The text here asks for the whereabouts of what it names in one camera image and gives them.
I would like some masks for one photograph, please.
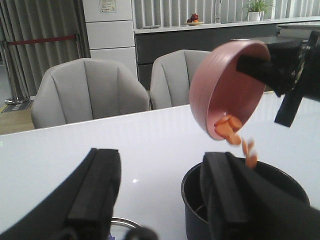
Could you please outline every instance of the gray armchair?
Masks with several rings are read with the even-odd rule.
[[[152,66],[150,97],[154,109],[189,103],[190,83],[210,51],[178,50],[158,57]]]
[[[31,117],[45,128],[148,110],[147,91],[122,63],[81,58],[46,71]]]

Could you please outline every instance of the gray curtain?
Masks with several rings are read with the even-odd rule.
[[[45,39],[79,34],[83,57],[89,56],[81,0],[0,0],[2,40]],[[52,66],[78,59],[74,39],[9,46],[16,84],[35,96]]]

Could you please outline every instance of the red rope barrier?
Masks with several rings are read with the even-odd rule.
[[[25,40],[25,41],[8,41],[7,45],[12,46],[12,45],[25,45],[25,44],[40,44],[40,43],[75,39],[75,38],[76,38],[76,35],[70,35],[70,36],[58,36],[58,37],[49,37],[49,38],[41,38],[41,39],[32,39],[32,40]]]

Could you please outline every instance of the sign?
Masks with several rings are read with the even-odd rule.
[[[116,0],[99,0],[99,5],[102,14],[117,12]]]

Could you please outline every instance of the faucet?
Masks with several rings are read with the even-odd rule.
[[[217,17],[217,0],[214,0],[214,23],[216,24],[220,20],[219,17]]]

